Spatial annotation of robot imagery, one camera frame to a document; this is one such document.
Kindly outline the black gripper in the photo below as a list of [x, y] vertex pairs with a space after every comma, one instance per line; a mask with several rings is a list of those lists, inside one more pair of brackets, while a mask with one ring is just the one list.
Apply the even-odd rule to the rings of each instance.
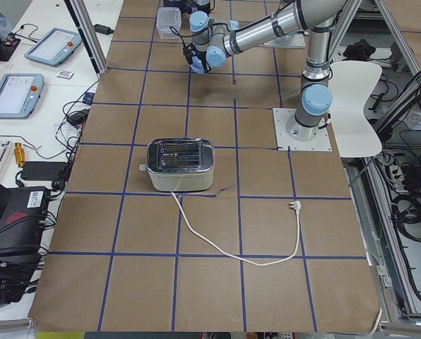
[[201, 61], [206, 61], [206, 53], [197, 50], [196, 45], [192, 46], [192, 56], [197, 56]]

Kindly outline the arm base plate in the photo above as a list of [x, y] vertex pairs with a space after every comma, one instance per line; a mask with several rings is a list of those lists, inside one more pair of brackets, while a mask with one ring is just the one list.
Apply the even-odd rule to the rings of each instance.
[[267, 48], [284, 48], [284, 49], [305, 49], [306, 43], [302, 33], [294, 35], [285, 35], [277, 37], [274, 40], [264, 42], [264, 47]]
[[325, 119], [317, 126], [304, 127], [295, 119], [296, 109], [273, 108], [277, 149], [283, 151], [331, 152]]

